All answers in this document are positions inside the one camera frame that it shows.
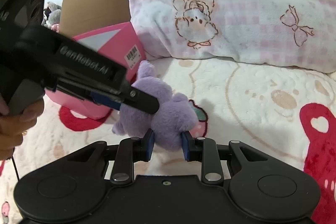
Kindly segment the person's left hand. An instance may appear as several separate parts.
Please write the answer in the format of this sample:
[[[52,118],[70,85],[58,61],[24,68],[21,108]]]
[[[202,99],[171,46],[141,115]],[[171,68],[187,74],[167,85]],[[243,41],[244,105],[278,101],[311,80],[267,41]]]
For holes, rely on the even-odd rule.
[[[44,100],[40,99],[26,107],[22,114],[9,116],[9,108],[1,97],[1,160],[12,157],[15,147],[23,142],[23,132],[36,125],[44,107]]]

